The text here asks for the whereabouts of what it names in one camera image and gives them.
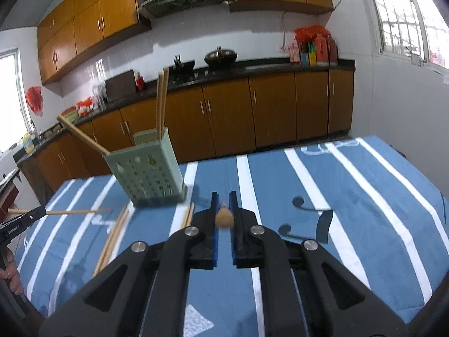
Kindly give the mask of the person's hand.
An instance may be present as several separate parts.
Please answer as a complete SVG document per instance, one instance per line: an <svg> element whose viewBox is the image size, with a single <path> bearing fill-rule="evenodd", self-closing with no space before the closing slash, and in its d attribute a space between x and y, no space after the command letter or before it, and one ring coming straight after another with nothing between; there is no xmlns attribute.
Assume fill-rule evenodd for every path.
<svg viewBox="0 0 449 337"><path fill-rule="evenodd" d="M1 279L9 281L9 288L14 294L22 295L24 288L20 281L20 273L17 270L14 254L9 248L7 248L4 264L5 267L1 268Z"/></svg>

